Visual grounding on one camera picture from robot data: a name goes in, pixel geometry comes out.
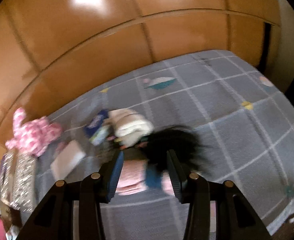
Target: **gray bed sheet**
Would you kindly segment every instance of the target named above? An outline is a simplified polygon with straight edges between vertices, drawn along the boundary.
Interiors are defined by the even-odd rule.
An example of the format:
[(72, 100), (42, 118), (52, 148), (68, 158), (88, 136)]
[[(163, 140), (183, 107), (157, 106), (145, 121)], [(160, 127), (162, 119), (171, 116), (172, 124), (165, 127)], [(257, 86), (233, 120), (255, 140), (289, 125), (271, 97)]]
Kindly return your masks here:
[[(261, 76), (232, 52), (209, 50), (157, 62), (92, 89), (49, 116), (64, 133), (38, 159), (37, 201), (55, 182), (50, 164), (59, 142), (75, 139), (86, 152), (65, 179), (82, 180), (108, 159), (105, 144), (91, 145), (82, 127), (103, 108), (131, 108), (156, 129), (193, 127), (211, 161), (204, 177), (234, 181), (273, 234), (294, 210), (294, 108), (276, 87), (264, 85)], [(176, 80), (163, 89), (146, 88), (146, 79), (159, 77)], [(252, 109), (243, 107), (244, 101)], [(188, 204), (161, 190), (116, 194), (101, 208), (106, 239), (183, 238)]]

